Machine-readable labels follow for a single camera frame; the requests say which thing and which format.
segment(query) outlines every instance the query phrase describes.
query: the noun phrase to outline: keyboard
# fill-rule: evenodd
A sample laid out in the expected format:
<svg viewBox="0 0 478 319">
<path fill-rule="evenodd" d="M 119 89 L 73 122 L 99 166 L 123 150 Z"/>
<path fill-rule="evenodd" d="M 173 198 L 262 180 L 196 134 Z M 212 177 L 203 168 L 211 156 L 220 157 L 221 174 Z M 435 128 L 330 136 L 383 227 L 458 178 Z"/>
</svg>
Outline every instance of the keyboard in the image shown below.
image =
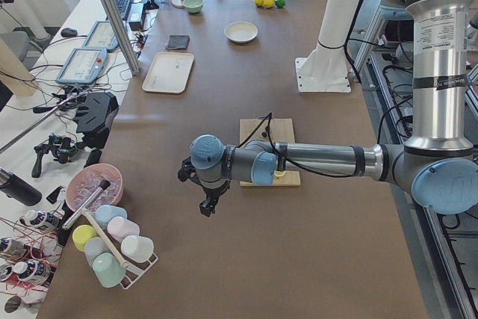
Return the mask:
<svg viewBox="0 0 478 319">
<path fill-rule="evenodd" d="M 114 0 L 117 3 L 119 16 L 122 20 L 127 20 L 129 8 L 131 6 L 131 0 Z"/>
</svg>

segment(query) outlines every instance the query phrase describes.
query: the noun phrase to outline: pink bowl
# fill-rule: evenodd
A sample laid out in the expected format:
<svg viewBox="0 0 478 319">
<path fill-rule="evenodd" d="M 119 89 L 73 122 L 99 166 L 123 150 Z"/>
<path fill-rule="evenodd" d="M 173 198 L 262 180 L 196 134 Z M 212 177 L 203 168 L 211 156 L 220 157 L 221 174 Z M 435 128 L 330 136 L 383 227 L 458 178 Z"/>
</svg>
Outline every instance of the pink bowl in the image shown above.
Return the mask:
<svg viewBox="0 0 478 319">
<path fill-rule="evenodd" d="M 111 185 L 88 209 L 95 212 L 100 205 L 116 205 L 123 191 L 121 173 L 111 164 L 92 164 L 78 172 L 69 183 L 66 189 L 68 207 L 76 211 L 103 179 L 107 179 Z"/>
</svg>

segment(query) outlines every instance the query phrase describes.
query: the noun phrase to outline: tablet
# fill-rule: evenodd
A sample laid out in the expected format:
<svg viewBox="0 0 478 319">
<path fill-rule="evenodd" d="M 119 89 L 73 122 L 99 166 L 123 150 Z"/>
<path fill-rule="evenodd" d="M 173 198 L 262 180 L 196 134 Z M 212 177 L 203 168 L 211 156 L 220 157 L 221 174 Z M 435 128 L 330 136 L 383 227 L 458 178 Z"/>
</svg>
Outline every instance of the tablet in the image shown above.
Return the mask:
<svg viewBox="0 0 478 319">
<path fill-rule="evenodd" d="M 117 46 L 117 37 L 107 21 L 95 22 L 83 44 L 84 48 L 105 48 L 108 52 L 112 52 Z"/>
<path fill-rule="evenodd" d="M 105 65 L 105 48 L 76 48 L 72 50 L 57 77 L 59 84 L 91 84 Z"/>
</svg>

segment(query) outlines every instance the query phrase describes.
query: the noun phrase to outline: black tumbler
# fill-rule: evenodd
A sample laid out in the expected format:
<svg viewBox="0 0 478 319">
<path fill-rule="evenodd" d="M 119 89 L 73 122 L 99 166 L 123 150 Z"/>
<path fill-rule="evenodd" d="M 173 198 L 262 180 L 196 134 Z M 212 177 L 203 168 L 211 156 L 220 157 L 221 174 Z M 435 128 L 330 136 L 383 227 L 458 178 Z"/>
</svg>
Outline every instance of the black tumbler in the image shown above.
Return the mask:
<svg viewBox="0 0 478 319">
<path fill-rule="evenodd" d="M 15 176 L 12 172 L 3 170 L 1 167 L 0 191 L 28 206 L 36 205 L 42 199 L 41 192 L 20 177 Z"/>
</svg>

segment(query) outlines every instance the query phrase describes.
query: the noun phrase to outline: computer mouse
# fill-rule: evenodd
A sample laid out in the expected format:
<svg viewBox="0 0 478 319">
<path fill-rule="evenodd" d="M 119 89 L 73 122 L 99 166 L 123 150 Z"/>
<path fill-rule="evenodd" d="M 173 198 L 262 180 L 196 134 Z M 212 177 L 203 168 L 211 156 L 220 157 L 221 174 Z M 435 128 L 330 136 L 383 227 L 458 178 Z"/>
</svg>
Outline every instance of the computer mouse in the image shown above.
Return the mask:
<svg viewBox="0 0 478 319">
<path fill-rule="evenodd" d="M 64 28 L 61 32 L 60 35 L 62 37 L 75 37 L 78 35 L 78 31 L 73 28 Z"/>
</svg>

